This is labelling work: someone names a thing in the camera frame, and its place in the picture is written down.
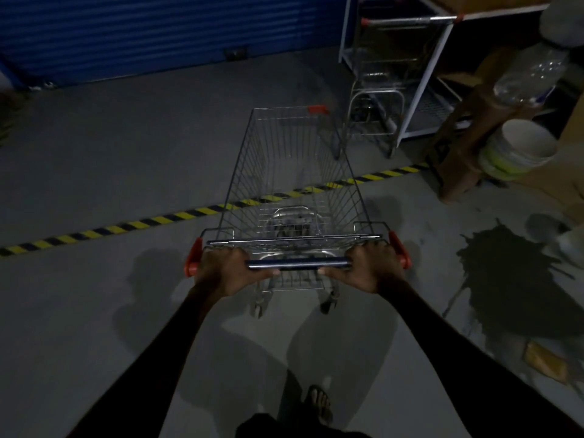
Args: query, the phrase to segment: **spill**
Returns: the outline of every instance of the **spill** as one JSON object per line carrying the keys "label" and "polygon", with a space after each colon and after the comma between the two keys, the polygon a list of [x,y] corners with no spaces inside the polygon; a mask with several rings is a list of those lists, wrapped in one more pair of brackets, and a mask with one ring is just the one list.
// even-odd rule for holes
{"label": "spill", "polygon": [[449,302],[464,289],[483,332],[506,332],[523,337],[560,339],[584,334],[584,309],[554,281],[551,270],[561,263],[545,255],[545,243],[497,226],[471,237],[459,250],[464,282]]}

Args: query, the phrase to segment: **forearm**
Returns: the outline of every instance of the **forearm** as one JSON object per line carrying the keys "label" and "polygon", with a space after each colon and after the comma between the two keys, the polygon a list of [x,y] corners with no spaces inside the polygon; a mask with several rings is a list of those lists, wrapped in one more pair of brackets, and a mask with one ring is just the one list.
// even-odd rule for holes
{"label": "forearm", "polygon": [[213,286],[197,285],[162,332],[69,435],[157,437],[199,327],[217,301]]}
{"label": "forearm", "polygon": [[379,290],[412,331],[473,437],[503,430],[584,436],[571,418],[460,335],[405,281],[389,277]]}

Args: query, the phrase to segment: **black pants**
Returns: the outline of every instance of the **black pants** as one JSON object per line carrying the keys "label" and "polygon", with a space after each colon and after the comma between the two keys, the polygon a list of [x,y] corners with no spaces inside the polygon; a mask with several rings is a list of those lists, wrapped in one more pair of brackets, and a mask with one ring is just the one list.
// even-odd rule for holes
{"label": "black pants", "polygon": [[286,427],[273,419],[267,413],[256,413],[249,420],[237,428],[235,438],[291,438],[291,437],[350,437],[370,438],[361,432],[341,432],[323,426],[315,417],[301,418],[297,424]]}

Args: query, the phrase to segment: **metal shutter door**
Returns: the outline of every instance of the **metal shutter door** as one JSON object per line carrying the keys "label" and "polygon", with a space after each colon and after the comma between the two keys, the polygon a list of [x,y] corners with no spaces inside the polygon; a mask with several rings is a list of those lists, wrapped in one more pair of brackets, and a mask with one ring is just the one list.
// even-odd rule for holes
{"label": "metal shutter door", "polygon": [[345,0],[0,0],[0,62],[29,86],[339,43]]}

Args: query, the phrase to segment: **gray floor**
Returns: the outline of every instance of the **gray floor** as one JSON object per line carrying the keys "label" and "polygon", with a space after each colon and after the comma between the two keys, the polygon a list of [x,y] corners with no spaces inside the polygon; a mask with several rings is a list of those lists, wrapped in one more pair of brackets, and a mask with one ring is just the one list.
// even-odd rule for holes
{"label": "gray floor", "polygon": [[[0,245],[222,202],[253,107],[342,108],[351,80],[335,51],[38,93],[0,150]],[[353,141],[349,156],[359,175],[418,161],[421,144],[405,143],[388,161],[374,145]],[[519,186],[486,185],[450,206],[433,187],[430,176],[415,174],[361,191],[371,217],[406,243],[415,263],[409,278],[440,312],[463,284],[461,235],[499,219],[517,235],[546,241],[538,239],[538,221],[565,221],[554,201]],[[73,427],[169,319],[192,285],[182,279],[183,258],[202,228],[217,222],[207,217],[0,261],[7,436],[61,437]],[[584,306],[584,274],[558,268],[575,279],[555,270],[555,282]],[[313,383],[328,388],[336,427],[373,437],[468,436],[392,307],[342,291],[328,316],[311,292],[276,294],[259,321],[249,314],[248,291],[220,302],[195,341],[162,436],[233,436],[255,412],[276,416],[284,388],[294,393]],[[504,347],[490,347],[471,318],[464,291],[447,319],[497,359],[513,355],[508,344],[516,337],[508,335],[498,354]],[[574,390],[514,371],[584,424]]]}

